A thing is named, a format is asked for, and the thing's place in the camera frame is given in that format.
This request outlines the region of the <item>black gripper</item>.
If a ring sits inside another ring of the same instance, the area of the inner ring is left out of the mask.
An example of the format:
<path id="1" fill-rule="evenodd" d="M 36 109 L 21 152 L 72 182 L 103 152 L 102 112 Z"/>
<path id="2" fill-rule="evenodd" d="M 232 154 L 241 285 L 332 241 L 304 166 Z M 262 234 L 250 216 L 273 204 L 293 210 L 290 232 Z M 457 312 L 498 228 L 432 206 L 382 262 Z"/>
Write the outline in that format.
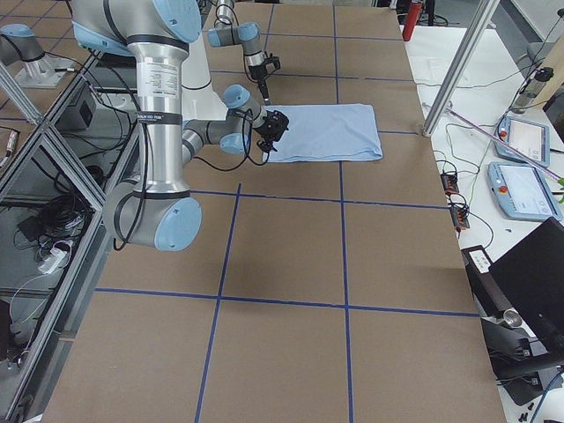
<path id="1" fill-rule="evenodd" d="M 247 57 L 249 80 L 257 84 L 265 105 L 270 104 L 268 86 L 264 83 L 264 81 L 271 74 L 271 72 L 267 69 L 268 65 L 273 65 L 275 71 L 279 70 L 279 57 L 267 53 L 256 53 L 252 56 Z"/>
<path id="2" fill-rule="evenodd" d="M 256 145 L 262 152 L 264 152 L 263 164 L 268 163 L 271 154 L 276 152 L 276 148 L 274 146 L 270 148 L 269 142 L 278 142 L 287 130 L 288 124 L 288 117 L 278 110 L 266 111 L 266 115 L 260 118 L 260 123 L 257 126 L 257 133 L 260 135 L 262 140 L 257 141 Z"/>

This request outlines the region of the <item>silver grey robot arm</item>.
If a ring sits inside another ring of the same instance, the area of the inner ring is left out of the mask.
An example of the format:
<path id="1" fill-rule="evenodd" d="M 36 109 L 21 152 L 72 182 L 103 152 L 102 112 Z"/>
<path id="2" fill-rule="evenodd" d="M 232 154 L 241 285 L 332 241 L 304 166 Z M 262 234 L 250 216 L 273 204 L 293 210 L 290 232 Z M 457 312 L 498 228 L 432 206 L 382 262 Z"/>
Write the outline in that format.
<path id="1" fill-rule="evenodd" d="M 244 72 L 255 84 L 265 105 L 271 104 L 267 79 L 281 67 L 278 56 L 268 54 L 261 44 L 261 29 L 256 22 L 239 23 L 235 1 L 216 1 L 213 27 L 208 42 L 213 48 L 241 46 Z"/>
<path id="2" fill-rule="evenodd" d="M 233 23 L 232 4 L 218 5 L 219 24 L 205 32 L 195 1 L 77 1 L 72 24 L 78 44 L 132 57 L 137 69 L 138 175 L 119 183 L 103 205 L 115 250 L 128 244 L 179 251 L 196 238 L 202 209 L 183 177 L 206 145 L 247 159 L 251 137 L 271 152 L 288 126 L 241 85 L 217 94 L 207 46 L 240 45 L 251 74 L 266 77 L 269 57 L 259 26 Z"/>

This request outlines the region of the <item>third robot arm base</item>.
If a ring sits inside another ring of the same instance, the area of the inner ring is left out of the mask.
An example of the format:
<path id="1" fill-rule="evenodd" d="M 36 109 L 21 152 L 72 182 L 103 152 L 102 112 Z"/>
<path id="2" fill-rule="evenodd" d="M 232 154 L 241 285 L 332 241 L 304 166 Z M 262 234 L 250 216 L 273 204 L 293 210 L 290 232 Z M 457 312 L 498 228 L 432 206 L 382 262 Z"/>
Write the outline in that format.
<path id="1" fill-rule="evenodd" d="M 48 54 L 24 24 L 1 27 L 1 63 L 10 66 L 16 62 L 21 62 L 23 69 L 15 79 L 24 88 L 54 89 L 73 71 L 72 60 Z"/>

